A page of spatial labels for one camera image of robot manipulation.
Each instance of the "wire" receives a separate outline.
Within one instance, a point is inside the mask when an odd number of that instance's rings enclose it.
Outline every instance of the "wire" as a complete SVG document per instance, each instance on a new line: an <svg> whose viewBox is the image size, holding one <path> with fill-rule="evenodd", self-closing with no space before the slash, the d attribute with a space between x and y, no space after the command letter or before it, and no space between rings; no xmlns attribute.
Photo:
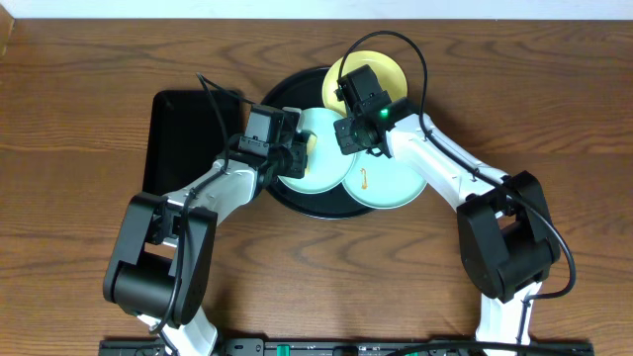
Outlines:
<svg viewBox="0 0 633 356"><path fill-rule="evenodd" d="M218 84L212 82L211 80L207 79L204 75L202 75L200 73L198 73L197 75L200 75L199 79L202 77L202 80L204 80L207 84L209 84L209 85L213 86L214 88L220 90L221 92L223 92L223 93L225 93L225 94L227 94L227 95L239 100L240 102L244 102L244 103L250 104L250 105L254 105L255 104L255 102L253 102L251 100L248 100L248 99L246 99L246 98L244 98L242 96L239 96L239 95L237 95L235 93L229 92L227 89L225 89L225 88L221 87L220 85L218 85Z"/></svg>
<svg viewBox="0 0 633 356"><path fill-rule="evenodd" d="M433 351L433 350L503 350L510 352L529 352L530 355L543 356L581 356L583 353L553 350L545 347L506 344L501 342L482 342L482 341L450 341L450 342L432 342L422 345L407 347L402 350L394 351L386 356L407 356L415 352Z"/></svg>
<svg viewBox="0 0 633 356"><path fill-rule="evenodd" d="M224 151L225 162L222 168L218 172L216 172L209 178L205 179L204 181L200 182L197 186L191 188L189 190L189 193L187 194L187 198L185 199L185 203L182 206L182 212L180 214L180 231L178 234L178 245L176 246L178 257L176 260L174 288L171 291L171 296L169 296L169 303L167 304L167 309L165 310L165 314L162 320L156 326L152 327L149 330L149 333L152 335L160 334L162 332L162 329L165 327L165 325L167 324L167 321L171 318L171 315L173 314L173 310L176 305L176 299L178 297L178 293L180 292L182 270L183 270L183 264L184 264L183 260L185 257L185 241L187 240L187 233L189 232L189 234L191 234L191 232L189 231L189 206L191 205L191 202L196 198L196 196L201 190L203 190L206 186L208 186L214 180L218 179L218 177L225 174L228 168L230 146L229 146L228 134L226 133L225 121L223 120L222 113L220 111L220 107L218 106L218 103L216 102L216 99L214 98L213 94L211 93L211 90L209 90L209 87L205 83L206 81L209 81L209 80L208 79L205 80L206 78L200 73L196 73L196 76L198 77L198 80L200 80L200 83L202 84L205 90L205 93L207 93L207 98L209 99L209 103L211 104L216 114L216 119L218 120L218 123L220 124L220 130L222 132L222 137L225 142L225 151ZM234 95L232 95L230 92L228 92L225 89L222 89L221 91L225 94L229 94L230 96L234 97Z"/></svg>
<svg viewBox="0 0 633 356"><path fill-rule="evenodd" d="M468 163L464 162L463 160L461 160L455 153L451 152L448 148L446 148L443 144L441 144L437 140L437 138L433 135L433 131L429 130L426 127L426 125L424 124L424 102L426 100L426 87L427 87L427 83L428 83L428 71L427 71L427 68L426 68L426 60L424 59L424 55L422 54L422 52L419 49L419 47L411 39L409 39L408 37L406 37L403 34L400 34L400 33L394 32L394 31L377 31L377 32L371 33L369 35L366 35L362 39L358 40L355 44L353 44L347 50L347 53L343 56L343 59L341 60L341 63L340 63L340 68L338 69L338 79L341 78L341 75L343 73L343 65L345 64L345 60L347 59L347 56L357 46L359 46L360 44L362 44L366 40L368 40L370 38L373 38L375 36L380 36L380 35L394 36L394 37L397 37L397 38L405 41L406 43L408 43L415 50L415 53L417 53L417 56L419 57L419 60L420 60L420 62L422 64L422 71L423 71L423 74L424 74L424 82L422 84L422 97L421 97L420 105L419 105L419 125L422 128L422 131L424 132L425 138L429 139L431 141L431 143L433 143L433 145L435 145L442 153L444 153L446 156L448 156L449 158L454 160L457 164L459 164L467 172L471 173L474 177L477 177L477 178L483 180L484 182L490 184L494 188L498 189L499 191L501 191L505 195L509 196L514 202L516 202L516 204L522 206L523 208L525 208L525 210L527 210L528 212L530 212L534 216L536 216L536 218L538 218L539 221L544 223L547 226L547 228L552 232L554 237L558 240L558 243L560 244L561 248L563 249L563 253L565 254L565 258L567 259L567 263L569 265L569 270L570 270L570 278L569 278L569 281L567 283L567 286L565 286L565 288L563 288L562 290L560 290L558 292L546 293L546 294L542 294L542 295L527 296L523 300L523 310L521 312L521 321L520 321L519 333L518 333L518 335L516 337L517 343L520 344L521 343L522 334L523 334L523 330L524 330L524 327L525 327L527 310L529 309L529 307L531 305L531 302L535 301L535 300L546 300L546 299L560 298L560 297L563 297L563 296L567 295L574 288L574 285L576 284L576 263L574 262L574 256L572 255L572 251L570 250L570 248L569 248L567 242L565 241L565 239L563 238L563 236L558 232L558 230L554 227L554 225L548 219L546 219L545 216L541 212L539 212L539 210L534 206L534 204L532 204L531 202L523 199L517 193L515 193L512 190L508 189L507 187L499 184L494 179L492 179L492 178L480 173L479 168L472 167L470 164L468 164Z"/></svg>

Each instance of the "wooden table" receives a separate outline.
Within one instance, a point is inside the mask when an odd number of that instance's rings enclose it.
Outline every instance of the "wooden table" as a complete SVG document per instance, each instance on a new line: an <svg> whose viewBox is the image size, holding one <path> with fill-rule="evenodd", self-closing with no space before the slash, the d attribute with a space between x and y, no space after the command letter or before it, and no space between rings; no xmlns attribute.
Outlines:
<svg viewBox="0 0 633 356"><path fill-rule="evenodd" d="M508 21L18 21L0 65L0 349L93 355L146 327L102 297L139 191L153 95L194 73L253 100L335 62L361 36L415 39L428 113L466 149L541 181L579 281L537 302L539 339L633 348L633 27ZM417 97L407 45L393 57ZM545 291L567 281L557 263ZM261 194L218 231L204 308L224 330L273 338L473 335L480 296L462 268L455 214L427 188L413 203L347 221L294 213Z"/></svg>

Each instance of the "black tray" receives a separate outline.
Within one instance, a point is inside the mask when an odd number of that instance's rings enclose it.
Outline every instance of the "black tray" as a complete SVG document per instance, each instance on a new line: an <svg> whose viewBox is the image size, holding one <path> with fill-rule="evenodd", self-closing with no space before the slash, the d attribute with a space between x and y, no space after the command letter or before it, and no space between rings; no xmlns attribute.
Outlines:
<svg viewBox="0 0 633 356"><path fill-rule="evenodd" d="M283 80L266 95L262 104L278 109L322 108L320 91L328 70L329 67L308 69ZM286 207L315 218L346 219L373 211L350 197L342 184L324 193L303 194L277 180L267 190Z"/></svg>
<svg viewBox="0 0 633 356"><path fill-rule="evenodd" d="M239 133L239 102L217 91L212 95L218 102L228 135ZM202 90L165 90L154 96L142 182L144 192L154 195L173 192L211 169L216 155L225 148L215 115Z"/></svg>

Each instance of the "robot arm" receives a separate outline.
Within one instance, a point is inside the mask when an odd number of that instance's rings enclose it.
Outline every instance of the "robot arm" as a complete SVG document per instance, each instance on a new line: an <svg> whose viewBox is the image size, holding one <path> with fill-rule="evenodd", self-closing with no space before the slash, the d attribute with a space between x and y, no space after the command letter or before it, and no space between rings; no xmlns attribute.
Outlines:
<svg viewBox="0 0 633 356"><path fill-rule="evenodd" d="M533 202L549 218L540 184L531 174L510 177L475 158L442 133L424 114L401 98L392 102L369 65L341 77L339 100L349 117L334 123L343 154L367 150L385 154L423 177L457 212L462 263L471 281L482 292L482 314L477 339L529 344L529 313L521 320L523 301L535 295L560 258L554 236L494 186L473 176L446 155L442 146L462 162L493 181ZM434 141L426 134L432 134ZM515 216L515 222L500 228L497 219ZM508 355L506 351L488 352Z"/></svg>
<svg viewBox="0 0 633 356"><path fill-rule="evenodd" d="M161 335L180 354L211 355L218 334L200 305L216 226L254 199L275 176L304 176L307 137L298 133L300 117L301 111L255 105L245 134L228 153L226 170L225 158L218 159L209 172L180 190L162 197L134 196L106 272L104 298L150 326L159 324L174 291L178 254L170 260L145 251L145 244L183 248L178 236L181 228L187 228L180 288ZM182 223L185 200L196 187L202 188L189 205L187 223Z"/></svg>

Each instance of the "green connector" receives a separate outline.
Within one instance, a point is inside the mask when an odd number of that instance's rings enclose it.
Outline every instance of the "green connector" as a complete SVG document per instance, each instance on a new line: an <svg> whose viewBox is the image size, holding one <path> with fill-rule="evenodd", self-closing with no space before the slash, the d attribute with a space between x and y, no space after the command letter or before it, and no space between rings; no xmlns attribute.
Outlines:
<svg viewBox="0 0 633 356"><path fill-rule="evenodd" d="M277 345L277 356L290 356L290 345Z"/></svg>

